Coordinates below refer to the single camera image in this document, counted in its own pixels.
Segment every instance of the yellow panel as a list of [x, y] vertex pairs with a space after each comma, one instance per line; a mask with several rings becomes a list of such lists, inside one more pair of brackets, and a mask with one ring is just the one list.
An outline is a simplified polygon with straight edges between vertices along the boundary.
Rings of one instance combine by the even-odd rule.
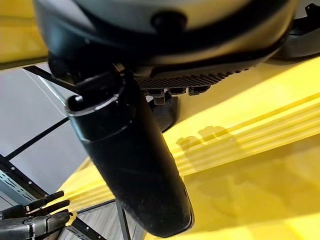
[[45, 57], [32, 0], [0, 0], [0, 64]]
[[[181, 96], [179, 121], [164, 134], [180, 175], [319, 134], [319, 69], [320, 58], [289, 66], [262, 63], [204, 94]], [[96, 167], [88, 161], [84, 166], [61, 187], [74, 211], [114, 197]]]
[[320, 239], [319, 160], [320, 134], [185, 176], [195, 224], [169, 239]]

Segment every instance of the black cylindrical handle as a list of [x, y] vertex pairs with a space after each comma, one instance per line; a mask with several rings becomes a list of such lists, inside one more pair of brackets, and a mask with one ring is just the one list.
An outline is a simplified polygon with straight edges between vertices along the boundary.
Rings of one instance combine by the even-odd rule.
[[72, 96], [67, 112], [116, 199], [145, 230], [164, 238], [192, 226], [193, 210], [174, 158], [133, 80], [99, 102]]

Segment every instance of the black metal frame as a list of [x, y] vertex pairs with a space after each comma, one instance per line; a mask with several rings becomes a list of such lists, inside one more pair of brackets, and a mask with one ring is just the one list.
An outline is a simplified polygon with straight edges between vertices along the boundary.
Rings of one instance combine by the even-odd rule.
[[[54, 78], [51, 77], [51, 74], [49, 72], [46, 72], [45, 70], [42, 70], [41, 68], [37, 66], [28, 66], [24, 67], [25, 70], [36, 74], [50, 82], [57, 83], [58, 85], [61, 86], [60, 82], [56, 82]], [[66, 89], [69, 89], [73, 92], [75, 90], [70, 87], [70, 86], [62, 86]], [[21, 190], [24, 189], [27, 191], [30, 195], [32, 195], [36, 199], [40, 199], [45, 197], [48, 193], [45, 192], [41, 187], [39, 187], [37, 184], [35, 184], [30, 178], [28, 178], [23, 172], [21, 172], [16, 166], [14, 166], [10, 160], [12, 160], [14, 157], [16, 157], [18, 154], [29, 148], [31, 145], [66, 123], [69, 119], [66, 117], [62, 119], [61, 121], [57, 122], [53, 126], [49, 127], [45, 131], [41, 132], [31, 140], [27, 141], [25, 144], [22, 146], [18, 147], [16, 150], [11, 152], [7, 156], [2, 156], [0, 154], [0, 170], [2, 170], [8, 177], [10, 177], [12, 180], [14, 180], [19, 186], [21, 187]], [[107, 204], [114, 203], [115, 199], [106, 201], [103, 203], [100, 203], [98, 205], [80, 210], [79, 213], [85, 213], [89, 210], [96, 209], [98, 207], [102, 207]], [[124, 240], [131, 240], [130, 233], [129, 233], [129, 228], [128, 228], [128, 223], [127, 223], [127, 218], [126, 218], [126, 213], [121, 207], [121, 205], [116, 202], [117, 210], [118, 210], [118, 215], [119, 215], [119, 221], [120, 221], [120, 226], [123, 234], [123, 239]], [[66, 227], [68, 230], [70, 230], [72, 233], [74, 233], [78, 238], [81, 240], [106, 240], [103, 238], [99, 233], [97, 233], [95, 230], [93, 230], [90, 226], [88, 226], [86, 223], [84, 223], [81, 219], [78, 217], [75, 218], [71, 226]]]

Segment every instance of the black screw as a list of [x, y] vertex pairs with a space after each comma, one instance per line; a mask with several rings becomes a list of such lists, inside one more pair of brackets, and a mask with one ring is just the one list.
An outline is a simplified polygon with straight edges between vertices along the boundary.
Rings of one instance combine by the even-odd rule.
[[159, 34], [177, 34], [186, 29], [187, 18], [179, 12], [163, 11], [153, 16], [151, 24]]

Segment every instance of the black plastic housing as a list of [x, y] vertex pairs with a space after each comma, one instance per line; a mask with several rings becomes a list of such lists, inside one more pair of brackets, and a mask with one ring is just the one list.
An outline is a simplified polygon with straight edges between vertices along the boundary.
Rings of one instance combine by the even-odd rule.
[[33, 1], [52, 54], [70, 62], [88, 61], [88, 69], [121, 63], [146, 94], [178, 88], [202, 93], [269, 58], [283, 44], [297, 2], [251, 0], [237, 12], [194, 30], [148, 34], [114, 26], [73, 0]]
[[72, 96], [67, 112], [116, 199], [146, 231], [165, 238], [193, 225], [175, 160], [134, 80], [98, 102]]

